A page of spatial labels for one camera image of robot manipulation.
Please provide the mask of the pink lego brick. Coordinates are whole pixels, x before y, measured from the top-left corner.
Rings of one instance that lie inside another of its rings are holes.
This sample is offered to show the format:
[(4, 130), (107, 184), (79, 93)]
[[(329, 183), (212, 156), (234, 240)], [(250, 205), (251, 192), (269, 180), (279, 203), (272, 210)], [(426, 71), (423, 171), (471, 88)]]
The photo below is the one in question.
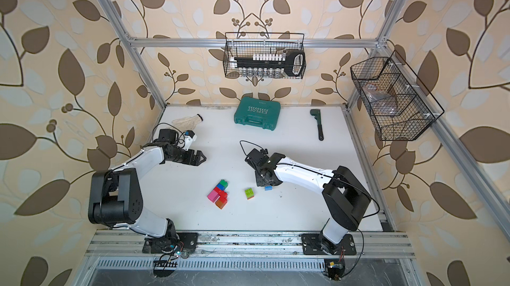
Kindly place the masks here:
[(215, 203), (219, 198), (220, 198), (220, 194), (216, 191), (216, 190), (212, 190), (207, 198), (212, 202), (212, 203)]

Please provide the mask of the red long lego brick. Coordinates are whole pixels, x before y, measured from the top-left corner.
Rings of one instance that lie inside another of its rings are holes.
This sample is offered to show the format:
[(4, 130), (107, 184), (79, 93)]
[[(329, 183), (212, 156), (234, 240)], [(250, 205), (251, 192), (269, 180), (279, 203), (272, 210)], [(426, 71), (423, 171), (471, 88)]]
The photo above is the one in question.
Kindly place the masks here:
[(222, 198), (224, 200), (227, 199), (228, 194), (223, 189), (221, 189), (217, 186), (214, 188), (214, 191), (217, 193), (219, 198)]

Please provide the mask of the lime green small lego brick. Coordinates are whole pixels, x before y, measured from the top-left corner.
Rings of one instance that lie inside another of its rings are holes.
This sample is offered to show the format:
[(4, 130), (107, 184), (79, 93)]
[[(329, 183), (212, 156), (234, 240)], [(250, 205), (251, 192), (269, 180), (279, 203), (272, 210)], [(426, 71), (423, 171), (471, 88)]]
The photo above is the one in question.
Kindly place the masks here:
[(254, 198), (254, 191), (253, 191), (253, 189), (252, 189), (252, 188), (247, 188), (247, 189), (244, 191), (244, 193), (245, 193), (245, 196), (246, 196), (246, 199), (247, 199), (247, 200), (250, 200), (250, 199)]

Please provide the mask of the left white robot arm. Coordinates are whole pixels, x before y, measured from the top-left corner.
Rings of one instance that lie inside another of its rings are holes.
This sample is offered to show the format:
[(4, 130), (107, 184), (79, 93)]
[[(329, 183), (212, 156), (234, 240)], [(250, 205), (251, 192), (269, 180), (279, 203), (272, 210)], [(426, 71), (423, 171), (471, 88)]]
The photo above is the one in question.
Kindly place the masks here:
[(143, 146), (135, 157), (110, 170), (93, 174), (88, 205), (92, 224), (109, 228), (128, 228), (148, 238), (177, 242), (173, 221), (148, 210), (143, 203), (139, 181), (155, 166), (175, 162), (199, 166), (207, 158), (200, 150), (190, 148), (197, 136), (188, 130), (179, 134), (162, 129), (159, 137)]

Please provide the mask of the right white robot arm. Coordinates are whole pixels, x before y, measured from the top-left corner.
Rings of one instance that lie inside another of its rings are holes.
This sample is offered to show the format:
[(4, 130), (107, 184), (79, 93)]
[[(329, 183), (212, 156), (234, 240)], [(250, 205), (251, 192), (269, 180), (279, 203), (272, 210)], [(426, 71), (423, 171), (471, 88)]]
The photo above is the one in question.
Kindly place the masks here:
[(320, 232), (324, 246), (340, 245), (344, 236), (354, 232), (373, 201), (367, 189), (348, 168), (319, 169), (293, 161), (266, 149), (252, 149), (245, 162), (252, 167), (257, 186), (280, 186), (291, 183), (321, 195), (330, 213), (330, 219)]

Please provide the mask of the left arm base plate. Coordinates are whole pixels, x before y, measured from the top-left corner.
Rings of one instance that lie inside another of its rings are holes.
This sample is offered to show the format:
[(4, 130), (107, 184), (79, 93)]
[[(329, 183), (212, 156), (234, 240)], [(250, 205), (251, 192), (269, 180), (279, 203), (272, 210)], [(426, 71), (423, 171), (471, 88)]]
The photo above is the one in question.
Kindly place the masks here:
[(199, 234), (180, 232), (175, 237), (146, 238), (142, 252), (144, 254), (176, 254), (178, 251), (192, 254), (198, 245)]

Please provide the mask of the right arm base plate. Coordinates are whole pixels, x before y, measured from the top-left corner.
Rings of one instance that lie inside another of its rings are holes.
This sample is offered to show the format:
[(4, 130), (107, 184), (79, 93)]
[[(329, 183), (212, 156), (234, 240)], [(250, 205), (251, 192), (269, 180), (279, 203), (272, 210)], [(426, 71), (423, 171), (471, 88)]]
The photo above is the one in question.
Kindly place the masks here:
[(339, 243), (333, 243), (322, 234), (302, 234), (301, 244), (304, 255), (357, 255), (351, 234), (346, 234)]

